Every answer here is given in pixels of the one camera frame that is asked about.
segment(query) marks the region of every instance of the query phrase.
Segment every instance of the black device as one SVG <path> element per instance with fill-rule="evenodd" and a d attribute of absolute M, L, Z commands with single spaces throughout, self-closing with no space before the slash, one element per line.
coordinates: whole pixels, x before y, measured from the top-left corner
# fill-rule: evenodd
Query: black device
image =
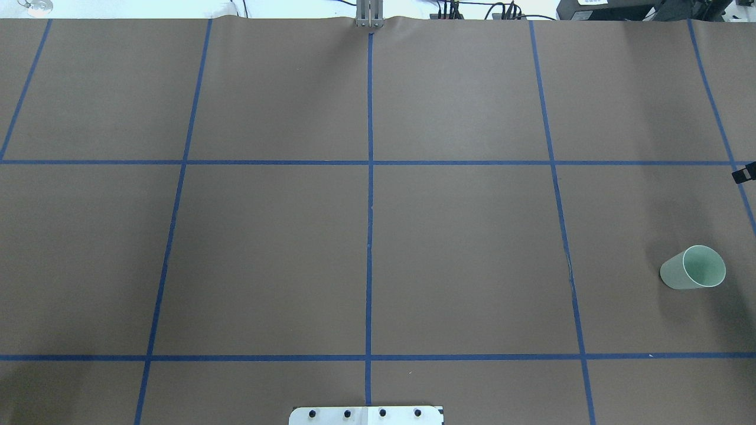
<path fill-rule="evenodd" d="M 652 20 L 696 19 L 722 22 L 724 9 L 733 0 L 658 0 Z"/>
<path fill-rule="evenodd" d="M 609 0 L 605 5 L 581 5 L 578 0 L 560 0 L 560 20 L 643 20 L 656 0 Z"/>
<path fill-rule="evenodd" d="M 744 169 L 739 169 L 733 173 L 735 183 L 738 185 L 748 180 L 756 180 L 756 163 L 750 163 Z"/>

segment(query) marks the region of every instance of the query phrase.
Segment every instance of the cup rim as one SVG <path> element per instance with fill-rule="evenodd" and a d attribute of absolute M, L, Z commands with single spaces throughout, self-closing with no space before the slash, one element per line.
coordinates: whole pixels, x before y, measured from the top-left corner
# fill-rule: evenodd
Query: cup rim
<path fill-rule="evenodd" d="M 713 284 L 713 285 L 704 285 L 704 284 L 701 284 L 696 279 L 691 278 L 690 274 L 688 274 L 688 269 L 685 267 L 685 256 L 688 254 L 688 251 L 692 250 L 693 248 L 697 248 L 697 249 L 705 248 L 705 249 L 707 249 L 709 252 L 714 253 L 714 255 L 717 256 L 717 259 L 719 260 L 719 262 L 722 263 L 722 268 L 724 269 L 724 273 L 722 274 L 722 278 L 716 284 Z M 704 287 L 704 288 L 711 288 L 711 287 L 715 287 L 715 286 L 721 284 L 722 282 L 724 282 L 724 278 L 727 276 L 727 265 L 724 263 L 724 260 L 722 259 L 722 256 L 719 255 L 719 253 L 717 251 L 715 251 L 713 248 L 707 247 L 706 245 L 693 245 L 691 247 L 686 248 L 683 251 L 683 271 L 685 272 L 685 275 L 690 279 L 690 281 L 693 282 L 694 284 L 696 284 L 696 285 L 698 285 L 700 287 Z"/>

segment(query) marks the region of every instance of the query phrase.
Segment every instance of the cable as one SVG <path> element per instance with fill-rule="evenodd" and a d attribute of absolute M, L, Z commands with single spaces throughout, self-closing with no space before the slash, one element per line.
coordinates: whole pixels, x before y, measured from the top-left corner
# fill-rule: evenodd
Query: cable
<path fill-rule="evenodd" d="M 519 19 L 521 17 L 545 17 L 546 19 L 556 20 L 552 18 L 551 16 L 546 16 L 546 15 L 518 15 L 517 17 L 515 17 L 515 19 Z"/>
<path fill-rule="evenodd" d="M 460 3 L 451 0 L 451 5 L 454 6 L 454 13 L 451 15 L 451 19 L 462 19 L 462 15 L 460 14 Z"/>
<path fill-rule="evenodd" d="M 487 20 L 488 19 L 488 15 L 491 14 L 491 11 L 493 11 L 494 8 L 497 7 L 497 6 L 501 6 L 501 14 L 504 15 L 504 8 L 506 7 L 506 5 L 504 3 L 501 3 L 501 2 L 494 3 L 494 4 L 491 5 L 491 7 L 488 8 L 488 11 L 485 12 L 485 17 L 483 18 L 483 20 Z"/>
<path fill-rule="evenodd" d="M 507 11 L 504 12 L 504 16 L 502 18 L 510 20 L 514 19 L 516 15 L 520 15 L 522 13 L 522 10 L 520 10 L 520 13 L 517 13 L 515 7 L 519 8 L 519 6 L 515 5 L 515 2 L 511 2 L 510 6 L 507 8 Z"/>
<path fill-rule="evenodd" d="M 482 6 L 496 5 L 496 3 L 478 3 L 478 2 L 457 2 L 457 3 L 461 3 L 463 5 L 482 5 Z"/>

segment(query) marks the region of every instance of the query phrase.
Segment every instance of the black cable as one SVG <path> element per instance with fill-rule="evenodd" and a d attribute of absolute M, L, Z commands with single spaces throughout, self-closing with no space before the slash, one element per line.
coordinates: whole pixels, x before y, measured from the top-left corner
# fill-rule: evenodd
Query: black cable
<path fill-rule="evenodd" d="M 706 18 L 706 14 L 708 14 L 708 10 L 711 8 L 711 5 L 714 3 L 713 0 L 710 0 L 709 3 L 706 5 L 706 9 L 704 9 L 704 13 L 699 16 L 700 20 L 704 20 Z"/>
<path fill-rule="evenodd" d="M 507 11 L 503 13 L 503 16 L 501 17 L 501 19 L 510 20 L 510 19 L 514 19 L 514 17 L 515 17 L 515 3 L 512 2 L 510 3 L 510 6 L 507 8 Z"/>
<path fill-rule="evenodd" d="M 496 3 L 478 3 L 478 2 L 457 2 L 457 3 L 461 3 L 463 5 L 482 5 L 482 6 L 496 5 Z"/>
<path fill-rule="evenodd" d="M 519 19 L 521 17 L 545 17 L 546 19 L 556 20 L 552 18 L 551 16 L 546 16 L 546 15 L 519 15 L 516 19 Z"/>
<path fill-rule="evenodd" d="M 504 3 L 499 2 L 499 3 L 492 4 L 491 7 L 488 8 L 488 12 L 485 13 L 485 17 L 483 18 L 483 20 L 487 20 L 488 19 L 488 15 L 491 14 L 491 11 L 493 11 L 494 8 L 497 7 L 497 6 L 501 6 L 501 16 L 503 16 L 504 15 L 504 8 L 507 5 L 505 5 Z"/>

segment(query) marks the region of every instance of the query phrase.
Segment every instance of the blue tape line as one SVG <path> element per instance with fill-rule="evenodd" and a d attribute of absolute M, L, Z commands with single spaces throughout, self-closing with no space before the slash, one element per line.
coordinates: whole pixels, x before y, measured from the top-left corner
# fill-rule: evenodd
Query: blue tape line
<path fill-rule="evenodd" d="M 373 33 L 367 35 L 367 270 L 365 275 L 365 405 L 372 402 L 373 351 Z"/>
<path fill-rule="evenodd" d="M 756 352 L 628 352 L 586 354 L 588 360 L 649 360 L 653 358 L 756 358 Z"/>
<path fill-rule="evenodd" d="M 580 360 L 579 354 L 379 354 L 373 361 Z"/>
<path fill-rule="evenodd" d="M 701 80 L 704 82 L 704 88 L 706 89 L 706 95 L 709 98 L 711 104 L 711 110 L 714 111 L 714 118 L 717 121 L 717 127 L 719 128 L 719 134 L 722 136 L 722 143 L 724 144 L 724 150 L 727 151 L 727 157 L 730 158 L 730 166 L 733 171 L 738 169 L 735 157 L 733 156 L 733 150 L 730 148 L 730 141 L 727 140 L 727 133 L 724 131 L 724 125 L 722 124 L 722 118 L 719 114 L 719 108 L 717 108 L 717 102 L 714 101 L 714 95 L 711 93 L 711 86 L 709 86 L 708 78 L 706 78 L 706 70 L 704 70 L 704 63 L 701 60 L 701 52 L 699 51 L 699 44 L 696 41 L 696 31 L 693 30 L 693 21 L 688 19 L 688 32 L 690 33 L 690 41 L 693 44 L 693 51 L 696 53 L 696 62 L 699 65 L 699 71 L 701 72 Z M 756 219 L 754 219 L 753 209 L 751 209 L 751 203 L 748 202 L 748 196 L 745 194 L 745 189 L 742 185 L 738 185 L 740 191 L 740 199 L 745 206 L 745 213 L 748 215 L 748 220 L 751 223 L 751 231 L 756 236 Z"/>
<path fill-rule="evenodd" d="M 197 74 L 197 85 L 194 88 L 194 99 L 192 100 L 191 115 L 189 116 L 189 126 L 187 129 L 187 138 L 184 143 L 184 157 L 181 160 L 181 171 L 178 174 L 178 184 L 176 186 L 176 196 L 173 201 L 173 213 L 171 214 L 171 224 L 168 230 L 168 241 L 166 243 L 166 252 L 163 256 L 163 268 L 160 272 L 160 284 L 157 288 L 157 297 L 155 299 L 155 309 L 152 315 L 152 326 L 150 327 L 150 339 L 147 343 L 147 359 L 144 361 L 144 370 L 142 371 L 142 383 L 139 389 L 139 399 L 137 400 L 137 409 L 134 416 L 134 425 L 141 422 L 142 408 L 144 407 L 144 396 L 147 393 L 147 382 L 150 378 L 150 358 L 155 348 L 155 336 L 157 334 L 157 324 L 160 319 L 160 306 L 163 303 L 163 292 L 166 287 L 166 276 L 168 275 L 168 262 L 171 256 L 173 245 L 173 234 L 176 229 L 176 219 L 178 218 L 178 208 L 181 205 L 181 192 L 184 190 L 184 177 L 186 176 L 187 161 L 189 160 L 189 149 L 191 148 L 191 136 L 194 132 L 194 119 L 197 116 L 197 104 L 200 101 L 200 90 L 202 88 L 202 77 L 205 72 L 205 61 L 207 59 L 207 48 L 210 43 L 210 30 L 212 29 L 212 19 L 207 20 L 207 29 L 205 31 L 205 42 L 202 48 L 202 58 L 200 59 L 200 71 Z"/>
<path fill-rule="evenodd" d="M 378 160 L 377 166 L 547 166 L 544 160 Z"/>
<path fill-rule="evenodd" d="M 554 186 L 554 197 L 556 198 L 556 211 L 559 213 L 559 227 L 562 230 L 562 245 L 567 258 L 569 269 L 569 284 L 572 290 L 572 312 L 575 317 L 575 332 L 578 336 L 578 348 L 581 355 L 581 366 L 583 369 L 583 384 L 585 387 L 585 399 L 588 405 L 588 418 L 591 425 L 596 424 L 596 414 L 593 409 L 593 394 L 590 389 L 590 376 L 588 375 L 588 362 L 585 358 L 585 343 L 583 341 L 583 327 L 580 320 L 580 308 L 578 306 L 578 291 L 575 288 L 575 275 L 572 270 L 572 256 L 569 251 L 569 240 L 567 239 L 567 226 L 565 224 L 564 209 L 562 208 L 562 194 L 559 191 L 559 178 L 556 175 L 556 162 L 554 158 L 554 148 L 551 140 L 551 128 L 549 127 L 549 114 L 546 109 L 546 96 L 544 94 L 544 82 L 541 78 L 541 65 L 538 60 L 538 45 L 535 39 L 535 28 L 533 21 L 529 21 L 530 40 L 533 47 L 533 62 L 535 65 L 535 75 L 538 81 L 538 96 L 541 99 L 541 114 L 544 118 L 544 131 L 546 133 L 546 144 L 549 150 L 549 160 L 551 162 L 551 179 Z"/>
<path fill-rule="evenodd" d="M 181 165 L 182 160 L 0 160 L 6 165 Z M 558 166 L 729 166 L 729 161 L 556 160 Z M 736 161 L 744 166 L 749 161 Z M 367 166 L 365 160 L 188 160 L 194 166 Z M 374 166 L 549 166 L 548 160 L 374 160 Z"/>
<path fill-rule="evenodd" d="M 199 166 L 366 166 L 367 161 L 350 160 L 188 160 Z"/>
<path fill-rule="evenodd" d="M 5 354 L 0 361 L 144 361 L 146 355 Z"/>
<path fill-rule="evenodd" d="M 32 77 L 34 76 L 34 71 L 37 69 L 39 57 L 42 56 L 42 49 L 45 47 L 45 42 L 47 41 L 51 26 L 52 19 L 48 20 L 47 25 L 45 25 L 45 31 L 42 33 L 42 40 L 39 41 L 39 47 L 37 47 L 37 53 L 34 55 L 34 60 L 32 60 L 32 66 L 29 68 L 29 74 L 26 75 L 26 81 L 24 82 L 23 88 L 21 89 L 21 96 L 18 97 L 18 102 L 16 103 L 16 110 L 13 111 L 11 123 L 8 125 L 8 131 L 5 133 L 5 140 L 2 143 L 2 147 L 0 147 L 0 160 L 5 157 L 5 151 L 8 150 L 8 144 L 11 142 L 11 135 L 13 135 L 13 128 L 16 126 L 18 114 L 21 112 L 23 99 L 26 98 L 26 92 L 29 90 L 29 84 L 31 84 Z"/>
<path fill-rule="evenodd" d="M 728 166 L 727 161 L 611 161 L 555 160 L 558 166 Z"/>
<path fill-rule="evenodd" d="M 325 355 L 153 355 L 152 361 L 365 361 L 362 354 Z"/>
<path fill-rule="evenodd" d="M 152 355 L 150 362 L 307 361 L 540 361 L 653 360 L 675 358 L 756 358 L 756 352 L 619 352 L 581 354 L 324 354 L 324 355 Z M 146 361 L 146 355 L 4 354 L 0 361 Z"/>
<path fill-rule="evenodd" d="M 181 165 L 181 160 L 2 160 L 7 165 L 67 165 L 67 166 L 152 166 Z"/>

